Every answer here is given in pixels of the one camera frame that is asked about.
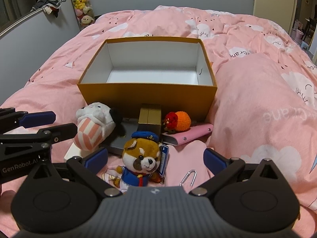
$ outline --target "plush toy hanging organizer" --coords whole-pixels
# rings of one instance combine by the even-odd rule
[[[95,16],[90,0],[72,0],[78,23],[83,30],[95,23]]]

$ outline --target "yellow box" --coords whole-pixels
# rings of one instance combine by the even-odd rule
[[[88,63],[78,88],[87,104],[101,102],[138,118],[142,104],[162,115],[185,111],[203,121],[217,84],[200,39],[126,37],[106,40]]]
[[[161,106],[142,104],[138,119],[139,131],[151,131],[156,135],[161,134]]]

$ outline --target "gray box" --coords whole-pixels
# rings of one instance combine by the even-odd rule
[[[124,144],[131,139],[133,132],[137,131],[138,119],[123,118],[113,132],[99,145],[105,147],[109,153],[122,156]]]

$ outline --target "plush toy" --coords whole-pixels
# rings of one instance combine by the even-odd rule
[[[161,181],[156,172],[161,158],[159,137],[149,131],[136,131],[131,137],[122,154],[125,166],[116,168],[121,179],[117,178],[114,185],[120,190],[127,190],[129,186],[147,186],[149,180]]]
[[[87,27],[89,24],[94,23],[95,20],[90,17],[89,15],[85,15],[82,19],[81,19],[81,26],[83,28]]]
[[[76,0],[76,9],[82,10],[85,6],[85,0]]]
[[[116,124],[122,122],[122,117],[115,109],[96,102],[76,112],[77,135],[74,144],[85,151],[96,148],[106,137],[108,137]]]
[[[163,126],[168,132],[187,131],[191,126],[191,118],[186,112],[169,112],[163,120]]]
[[[89,10],[91,10],[91,7],[90,7],[90,6],[85,6],[85,7],[82,9],[82,11],[83,11],[84,14],[87,14],[87,12],[88,12]]]
[[[83,12],[82,12],[81,10],[76,9],[76,8],[75,8],[75,13],[76,13],[76,16],[77,16],[77,17],[83,15]]]

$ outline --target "bed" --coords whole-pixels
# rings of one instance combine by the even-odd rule
[[[206,118],[214,124],[213,133],[204,142],[170,147],[165,184],[179,185],[191,169],[197,170],[193,187],[212,177],[202,161],[206,147],[250,163],[270,157],[301,203],[301,218],[294,230],[310,237],[317,227],[317,67],[270,20],[166,6],[107,13],[59,48],[1,107],[52,110],[56,125],[76,123],[76,110],[85,106],[77,88],[85,65],[105,39],[131,36],[200,38],[213,62],[218,91]],[[36,130],[16,129],[14,133]],[[63,161],[71,142],[53,146],[54,162]],[[178,162],[177,169],[173,162]],[[107,170],[120,163],[120,158],[111,156],[98,175],[104,178]],[[18,230],[10,201],[23,179],[2,185],[0,230],[8,236]],[[191,186],[184,184],[184,189],[188,192]]]

